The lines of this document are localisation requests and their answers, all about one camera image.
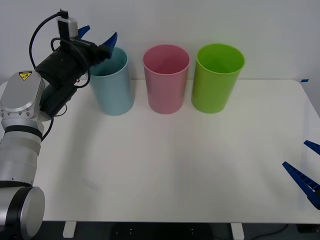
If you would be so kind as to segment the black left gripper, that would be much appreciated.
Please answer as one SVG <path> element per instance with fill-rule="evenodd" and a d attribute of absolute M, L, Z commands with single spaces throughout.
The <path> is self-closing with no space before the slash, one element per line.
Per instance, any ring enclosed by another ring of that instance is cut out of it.
<path fill-rule="evenodd" d="M 93 42 L 81 40 L 89 30 L 89 25 L 79 28 L 77 33 L 79 39 L 71 39 L 70 42 L 83 54 L 88 63 L 88 67 L 91 68 L 112 57 L 114 47 L 118 40 L 118 33 L 114 32 L 103 44 L 96 45 Z"/>

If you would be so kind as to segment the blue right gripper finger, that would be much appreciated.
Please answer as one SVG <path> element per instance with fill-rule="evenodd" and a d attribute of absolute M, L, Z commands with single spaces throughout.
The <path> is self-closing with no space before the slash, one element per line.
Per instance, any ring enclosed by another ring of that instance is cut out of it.
<path fill-rule="evenodd" d="M 320 209 L 320 185 L 311 178 L 294 168 L 288 162 L 283 162 L 282 166 L 289 173 L 295 183 L 304 192 L 307 199 L 316 209 Z"/>
<path fill-rule="evenodd" d="M 311 150 L 313 150 L 318 155 L 320 155 L 320 145 L 319 144 L 311 142 L 309 140 L 306 140 L 303 144 L 306 145 Z"/>

